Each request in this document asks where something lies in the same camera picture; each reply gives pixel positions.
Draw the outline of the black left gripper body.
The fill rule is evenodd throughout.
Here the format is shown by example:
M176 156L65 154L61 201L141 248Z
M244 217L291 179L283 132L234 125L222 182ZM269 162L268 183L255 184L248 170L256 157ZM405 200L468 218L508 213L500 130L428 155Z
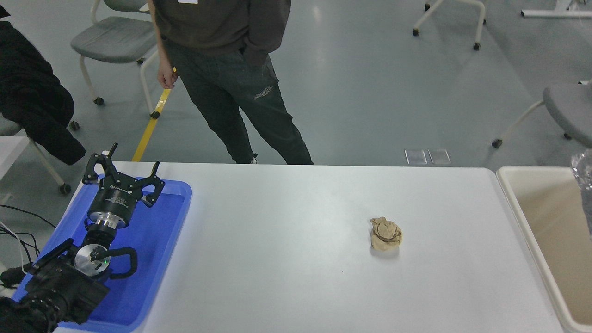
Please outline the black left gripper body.
M123 177L119 180L112 177L100 179L98 192L90 206L90 217L98 218L110 213L120 218L131 218L137 202L142 197L139 188L130 187L135 182L136 179L133 177Z

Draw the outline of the person's hand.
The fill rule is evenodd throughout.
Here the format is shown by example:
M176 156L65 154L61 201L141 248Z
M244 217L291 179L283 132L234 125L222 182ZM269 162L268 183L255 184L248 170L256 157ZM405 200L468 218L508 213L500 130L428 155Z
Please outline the person's hand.
M174 89L178 78L175 68L169 63L160 63L157 70L157 81L163 89Z

